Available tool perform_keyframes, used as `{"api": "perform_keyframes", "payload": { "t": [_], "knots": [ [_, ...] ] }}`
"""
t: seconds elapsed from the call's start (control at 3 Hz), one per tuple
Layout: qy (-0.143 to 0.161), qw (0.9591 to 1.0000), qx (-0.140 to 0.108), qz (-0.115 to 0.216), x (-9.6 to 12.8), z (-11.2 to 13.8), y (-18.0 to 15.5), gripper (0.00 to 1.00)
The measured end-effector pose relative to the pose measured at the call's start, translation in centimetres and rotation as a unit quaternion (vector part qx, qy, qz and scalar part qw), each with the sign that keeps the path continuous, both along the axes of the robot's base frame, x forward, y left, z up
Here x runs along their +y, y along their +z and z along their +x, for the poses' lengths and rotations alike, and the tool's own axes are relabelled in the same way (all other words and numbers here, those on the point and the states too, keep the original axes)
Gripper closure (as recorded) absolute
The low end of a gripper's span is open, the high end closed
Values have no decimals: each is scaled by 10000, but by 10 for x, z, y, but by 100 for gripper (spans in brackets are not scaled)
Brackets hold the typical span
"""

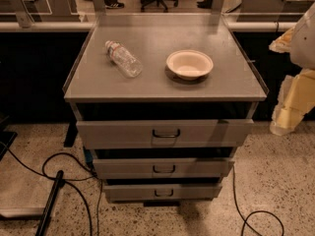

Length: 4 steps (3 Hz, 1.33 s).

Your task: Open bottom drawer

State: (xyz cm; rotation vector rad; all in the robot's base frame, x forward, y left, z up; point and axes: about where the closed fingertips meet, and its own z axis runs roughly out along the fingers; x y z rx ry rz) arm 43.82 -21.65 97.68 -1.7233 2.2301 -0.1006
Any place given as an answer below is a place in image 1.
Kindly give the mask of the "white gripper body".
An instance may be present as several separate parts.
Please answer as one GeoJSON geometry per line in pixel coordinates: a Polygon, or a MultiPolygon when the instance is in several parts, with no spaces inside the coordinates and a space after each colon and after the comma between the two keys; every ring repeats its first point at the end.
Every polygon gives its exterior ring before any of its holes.
{"type": "Polygon", "coordinates": [[[278,102],[284,109],[290,109],[305,115],[315,107],[315,71],[302,69],[293,76],[285,76],[278,96],[278,102]]]}

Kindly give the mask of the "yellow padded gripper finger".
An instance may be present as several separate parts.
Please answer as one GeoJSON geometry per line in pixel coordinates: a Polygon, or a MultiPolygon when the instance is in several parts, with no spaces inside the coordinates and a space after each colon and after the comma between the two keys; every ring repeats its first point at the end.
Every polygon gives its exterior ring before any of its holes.
{"type": "Polygon", "coordinates": [[[292,133],[302,121],[303,115],[295,109],[276,106],[272,115],[270,131],[277,136],[292,133]]]}

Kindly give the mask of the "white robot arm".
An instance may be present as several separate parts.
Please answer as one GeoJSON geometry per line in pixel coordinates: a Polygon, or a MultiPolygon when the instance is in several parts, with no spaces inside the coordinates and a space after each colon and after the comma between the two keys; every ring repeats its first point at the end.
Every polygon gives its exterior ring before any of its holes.
{"type": "Polygon", "coordinates": [[[315,4],[294,27],[275,39],[269,49],[289,53],[290,61],[301,68],[296,76],[285,76],[275,106],[270,131],[283,136],[295,130],[315,107],[315,4]]]}

